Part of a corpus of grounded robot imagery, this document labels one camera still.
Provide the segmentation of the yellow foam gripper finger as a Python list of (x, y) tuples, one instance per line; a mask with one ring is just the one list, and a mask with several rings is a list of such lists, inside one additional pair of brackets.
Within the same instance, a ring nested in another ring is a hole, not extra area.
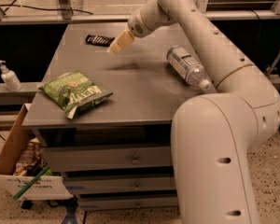
[(122, 31), (110, 44), (108, 51), (112, 53), (118, 53), (124, 48), (130, 46), (134, 42), (133, 33), (126, 29)]

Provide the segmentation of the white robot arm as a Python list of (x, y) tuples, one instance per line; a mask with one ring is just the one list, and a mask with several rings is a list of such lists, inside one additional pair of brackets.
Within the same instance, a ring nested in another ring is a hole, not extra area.
[(118, 52), (137, 37), (177, 22), (216, 92), (175, 112), (171, 152), (182, 224), (260, 224), (247, 151), (280, 126), (280, 94), (198, 9), (197, 0), (151, 0), (128, 19)]

